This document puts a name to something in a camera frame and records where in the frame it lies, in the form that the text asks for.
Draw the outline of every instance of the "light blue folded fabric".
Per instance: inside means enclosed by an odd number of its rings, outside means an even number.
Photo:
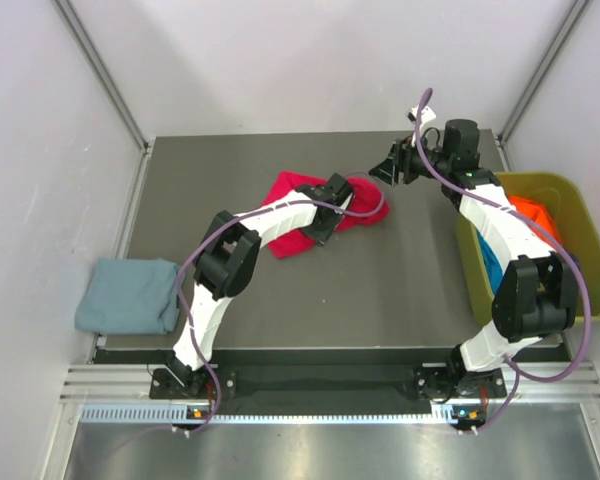
[[[178,320],[178,265],[101,259],[76,310],[78,330],[105,335],[167,334]]]

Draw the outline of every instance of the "white panel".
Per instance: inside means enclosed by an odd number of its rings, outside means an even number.
[[[600,234],[600,0],[592,2],[510,150],[519,170],[551,170],[573,180]],[[579,332],[575,337],[579,344]],[[600,325],[590,357],[600,374]]]
[[[74,0],[147,135],[503,126],[564,16],[544,0]]]
[[[34,476],[138,160],[52,3],[0,2],[0,479]]]

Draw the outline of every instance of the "bright blue cloth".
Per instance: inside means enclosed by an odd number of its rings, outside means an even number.
[[[498,263],[496,254],[493,253],[491,247],[487,244],[484,238],[482,238],[480,232],[476,230],[476,234],[478,235],[478,242],[480,242],[482,260],[484,261],[484,266],[487,269],[487,276],[489,277],[489,283],[491,284],[491,291],[493,291],[495,295],[495,293],[498,291],[498,288],[500,288],[500,282],[502,282],[502,268],[500,268],[500,263]]]
[[[167,334],[178,320],[178,265],[101,259],[76,310],[75,326],[105,335]]]

